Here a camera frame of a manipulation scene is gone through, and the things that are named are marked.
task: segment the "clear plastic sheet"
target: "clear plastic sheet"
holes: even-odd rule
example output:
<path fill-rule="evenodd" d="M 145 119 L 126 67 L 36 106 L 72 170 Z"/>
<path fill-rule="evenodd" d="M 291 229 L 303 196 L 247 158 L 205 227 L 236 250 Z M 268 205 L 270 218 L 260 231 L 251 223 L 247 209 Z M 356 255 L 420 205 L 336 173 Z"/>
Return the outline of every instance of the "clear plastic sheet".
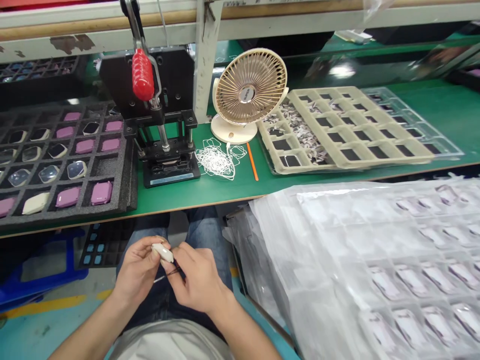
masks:
<path fill-rule="evenodd" d="M 268 289 L 304 359 L 480 358 L 480 180 L 293 186 L 249 206 L 228 221 L 248 291 Z"/>
<path fill-rule="evenodd" d="M 364 19 L 370 20 L 379 11 L 385 10 L 390 7 L 395 0 L 363 0 Z"/>

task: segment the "desk fan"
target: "desk fan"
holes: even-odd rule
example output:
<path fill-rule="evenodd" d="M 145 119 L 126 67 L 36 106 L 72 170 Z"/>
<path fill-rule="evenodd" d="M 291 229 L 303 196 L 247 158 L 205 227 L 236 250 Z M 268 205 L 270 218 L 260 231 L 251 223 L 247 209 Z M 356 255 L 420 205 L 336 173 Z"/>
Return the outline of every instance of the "desk fan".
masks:
<path fill-rule="evenodd" d="M 270 115 L 288 92 L 287 69 L 280 56 L 266 48 L 245 51 L 213 83 L 217 115 L 211 132 L 224 143 L 249 142 L 257 133 L 254 123 Z"/>

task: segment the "jeans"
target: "jeans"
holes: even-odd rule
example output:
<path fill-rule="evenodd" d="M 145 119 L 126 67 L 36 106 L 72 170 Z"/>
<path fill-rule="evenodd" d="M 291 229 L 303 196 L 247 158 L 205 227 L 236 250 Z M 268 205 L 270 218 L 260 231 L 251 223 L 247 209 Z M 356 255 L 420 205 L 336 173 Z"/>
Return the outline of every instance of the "jeans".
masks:
<path fill-rule="evenodd" d="M 223 283 L 232 290 L 232 275 L 230 273 L 229 259 L 227 255 L 227 242 L 222 236 L 222 228 L 214 206 L 199 207 L 184 210 L 188 222 L 188 234 L 185 242 L 192 248 L 208 248 L 213 252 L 218 275 Z M 135 229 L 128 241 L 120 263 L 116 268 L 119 274 L 124 262 L 125 252 L 128 248 L 147 236 L 159 235 L 168 240 L 170 214 L 163 213 L 139 217 L 136 220 Z M 156 279 L 165 275 L 164 268 L 160 265 Z M 212 333 L 223 339 L 222 335 L 212 320 L 204 312 L 193 310 L 180 305 L 167 278 L 153 284 L 146 299 L 140 304 L 133 317 L 123 331 L 134 327 L 148 324 L 159 320 L 187 319 L 207 328 Z"/>

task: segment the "tangled thread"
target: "tangled thread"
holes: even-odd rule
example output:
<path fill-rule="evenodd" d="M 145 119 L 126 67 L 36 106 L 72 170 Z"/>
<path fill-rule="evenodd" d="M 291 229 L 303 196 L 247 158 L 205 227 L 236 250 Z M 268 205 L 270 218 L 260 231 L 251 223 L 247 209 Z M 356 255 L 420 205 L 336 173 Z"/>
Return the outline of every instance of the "tangled thread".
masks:
<path fill-rule="evenodd" d="M 204 174 L 218 175 L 228 180 L 235 178 L 235 166 L 240 164 L 247 151 L 243 146 L 226 144 L 226 153 L 222 151 L 221 143 L 215 138 L 203 140 L 203 149 L 197 149 L 195 156 L 204 169 Z"/>

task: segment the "person's left hand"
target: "person's left hand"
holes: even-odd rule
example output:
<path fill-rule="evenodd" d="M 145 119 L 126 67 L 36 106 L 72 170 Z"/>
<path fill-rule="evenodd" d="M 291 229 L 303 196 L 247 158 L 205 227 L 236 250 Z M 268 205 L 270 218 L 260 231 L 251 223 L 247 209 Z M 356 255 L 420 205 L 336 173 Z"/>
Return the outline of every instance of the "person's left hand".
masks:
<path fill-rule="evenodd" d="M 152 250 L 152 244 L 159 243 L 170 250 L 170 244 L 161 236 L 143 237 L 128 248 L 112 296 L 137 307 L 145 300 L 160 264 L 160 254 Z"/>

